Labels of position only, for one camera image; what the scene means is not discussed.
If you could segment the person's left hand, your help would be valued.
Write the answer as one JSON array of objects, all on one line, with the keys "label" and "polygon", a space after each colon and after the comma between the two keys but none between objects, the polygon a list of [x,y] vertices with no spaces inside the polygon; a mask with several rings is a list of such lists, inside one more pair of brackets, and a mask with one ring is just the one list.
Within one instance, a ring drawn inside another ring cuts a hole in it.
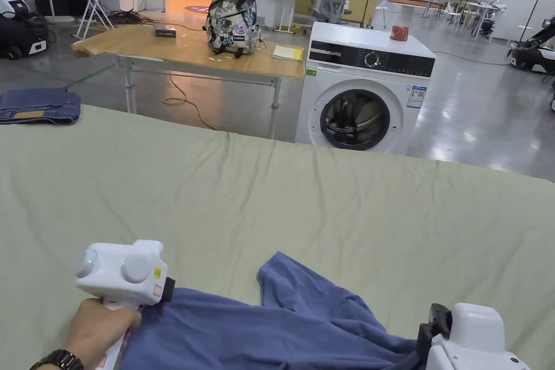
[{"label": "person's left hand", "polygon": [[62,348],[77,356],[83,364],[96,366],[101,356],[124,338],[130,328],[140,324],[141,318],[137,310],[110,310],[100,299],[86,299],[71,319]]}]

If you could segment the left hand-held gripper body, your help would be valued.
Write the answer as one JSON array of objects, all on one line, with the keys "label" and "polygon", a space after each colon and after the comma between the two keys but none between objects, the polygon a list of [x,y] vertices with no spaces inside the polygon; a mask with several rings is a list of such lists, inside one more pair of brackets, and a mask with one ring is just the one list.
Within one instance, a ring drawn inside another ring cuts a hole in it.
[{"label": "left hand-held gripper body", "polygon": [[[175,280],[167,276],[159,241],[137,240],[132,245],[94,243],[84,252],[76,269],[76,286],[93,299],[100,299],[110,310],[139,311],[171,301]],[[124,338],[100,358],[96,366],[83,364],[75,356],[75,369],[113,369]]]}]

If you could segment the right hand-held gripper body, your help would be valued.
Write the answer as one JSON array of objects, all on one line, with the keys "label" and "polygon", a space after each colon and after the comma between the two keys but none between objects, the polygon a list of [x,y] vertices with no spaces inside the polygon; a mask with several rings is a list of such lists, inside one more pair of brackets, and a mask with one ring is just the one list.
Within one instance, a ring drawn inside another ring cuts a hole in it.
[{"label": "right hand-held gripper body", "polygon": [[506,350],[498,311],[469,303],[430,306],[429,322],[419,327],[417,356],[420,369],[527,369]]}]

